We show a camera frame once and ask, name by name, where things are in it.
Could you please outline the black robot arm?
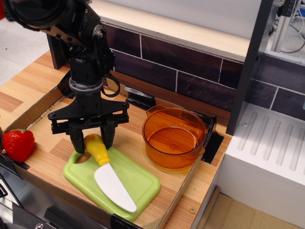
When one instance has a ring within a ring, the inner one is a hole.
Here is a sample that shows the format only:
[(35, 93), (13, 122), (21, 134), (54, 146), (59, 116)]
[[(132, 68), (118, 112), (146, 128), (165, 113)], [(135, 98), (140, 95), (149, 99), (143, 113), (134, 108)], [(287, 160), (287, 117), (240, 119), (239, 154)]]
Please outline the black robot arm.
[(100, 128), (106, 148), (115, 129), (127, 123), (126, 102), (113, 101), (105, 79), (113, 79), (115, 55), (111, 52), (100, 16), (84, 0), (7, 0), (4, 5), (15, 22), (42, 31), (67, 45), (69, 87), (74, 101), (48, 115), (54, 134), (66, 133), (78, 153), (84, 153), (83, 130)]

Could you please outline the metal robot base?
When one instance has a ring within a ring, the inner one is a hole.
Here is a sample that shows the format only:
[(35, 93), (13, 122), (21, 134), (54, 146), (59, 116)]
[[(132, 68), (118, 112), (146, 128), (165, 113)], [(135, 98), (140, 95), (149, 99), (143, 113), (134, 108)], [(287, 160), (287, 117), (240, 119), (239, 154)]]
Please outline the metal robot base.
[(0, 157), (0, 174), (18, 205), (55, 229), (108, 229), (78, 204), (81, 200)]

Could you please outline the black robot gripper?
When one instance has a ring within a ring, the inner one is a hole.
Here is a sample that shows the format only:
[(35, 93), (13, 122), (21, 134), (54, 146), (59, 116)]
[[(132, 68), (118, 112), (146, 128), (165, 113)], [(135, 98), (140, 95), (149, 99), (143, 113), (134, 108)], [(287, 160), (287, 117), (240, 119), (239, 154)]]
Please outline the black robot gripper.
[(112, 147), (115, 128), (129, 122), (127, 102), (111, 101), (101, 97), (100, 92), (76, 94), (68, 106), (48, 114), (53, 134), (70, 136), (76, 152), (84, 154), (83, 130), (100, 128), (106, 149)]

